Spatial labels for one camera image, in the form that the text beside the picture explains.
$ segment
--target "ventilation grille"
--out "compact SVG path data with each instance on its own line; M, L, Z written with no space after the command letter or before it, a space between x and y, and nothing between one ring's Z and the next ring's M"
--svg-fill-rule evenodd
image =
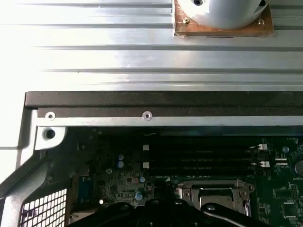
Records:
M20 227L63 227L66 189L27 203L22 208Z

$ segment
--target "metal chassis frame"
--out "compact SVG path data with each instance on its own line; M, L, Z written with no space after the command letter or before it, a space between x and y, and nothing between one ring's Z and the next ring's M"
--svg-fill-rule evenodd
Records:
M287 128L303 125L302 107L303 92L28 92L18 112L18 144L11 148L33 155L0 185L6 197L1 227L17 227L23 202L50 179L45 152L34 152L43 127L285 126L289 133ZM49 112L55 117L45 117Z

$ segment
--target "screw hole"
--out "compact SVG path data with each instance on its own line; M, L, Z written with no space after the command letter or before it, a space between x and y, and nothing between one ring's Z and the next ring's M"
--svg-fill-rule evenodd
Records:
M48 139L52 139L55 137L56 133L54 130L50 129L50 130L47 130L45 135Z
M194 4L196 6L201 6L203 4L203 1L202 0L194 0Z
M260 4L259 4L260 7L263 7L263 6L265 6L265 5L266 5L266 1L265 1L265 0L262 0L262 1L260 2Z

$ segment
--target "chip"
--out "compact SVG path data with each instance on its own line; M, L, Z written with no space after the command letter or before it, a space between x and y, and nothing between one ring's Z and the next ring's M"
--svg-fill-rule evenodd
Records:
M298 215L298 206L294 202L283 203L284 218L295 218Z

